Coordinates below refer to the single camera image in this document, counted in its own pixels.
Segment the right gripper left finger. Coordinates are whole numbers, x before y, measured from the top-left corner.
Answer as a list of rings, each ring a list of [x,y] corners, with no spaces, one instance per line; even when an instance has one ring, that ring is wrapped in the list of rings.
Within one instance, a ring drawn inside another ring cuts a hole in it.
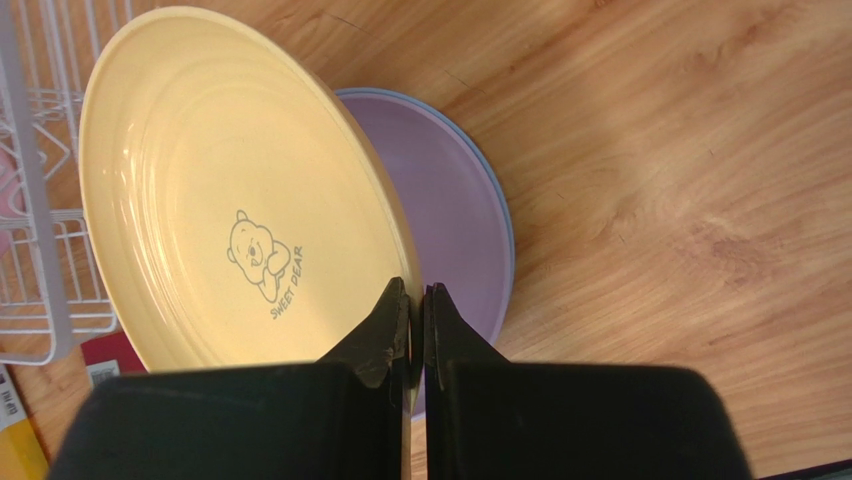
[[[97,386],[52,479],[407,479],[410,300],[311,363],[125,375]]]

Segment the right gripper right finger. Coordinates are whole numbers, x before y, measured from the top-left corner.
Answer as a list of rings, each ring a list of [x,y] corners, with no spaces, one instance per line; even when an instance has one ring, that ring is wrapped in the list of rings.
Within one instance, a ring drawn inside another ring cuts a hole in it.
[[[424,297],[432,479],[748,479],[725,407],[677,367],[517,363]]]

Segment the yellow plate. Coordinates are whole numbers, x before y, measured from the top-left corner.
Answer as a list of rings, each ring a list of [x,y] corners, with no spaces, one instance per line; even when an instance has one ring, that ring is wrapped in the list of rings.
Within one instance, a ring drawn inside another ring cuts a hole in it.
[[[401,201],[342,101],[251,27],[163,7],[96,61],[79,129],[84,216],[147,371],[314,361],[401,278]]]

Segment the pink plate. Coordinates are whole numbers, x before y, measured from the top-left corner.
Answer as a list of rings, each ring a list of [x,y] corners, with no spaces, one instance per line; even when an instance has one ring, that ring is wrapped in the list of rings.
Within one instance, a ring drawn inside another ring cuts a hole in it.
[[[12,234],[28,226],[17,163],[1,150],[1,255],[10,249]]]

